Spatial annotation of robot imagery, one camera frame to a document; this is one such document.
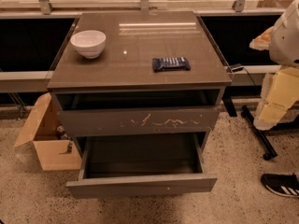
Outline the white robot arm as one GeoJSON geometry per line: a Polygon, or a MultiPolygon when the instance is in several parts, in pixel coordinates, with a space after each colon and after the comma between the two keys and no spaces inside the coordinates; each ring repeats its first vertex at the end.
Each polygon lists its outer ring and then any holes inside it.
{"type": "Polygon", "coordinates": [[[299,100],[299,0],[293,0],[275,24],[254,38],[251,49],[268,50],[280,65],[263,79],[261,101],[253,125],[262,131],[275,127],[299,100]]]}

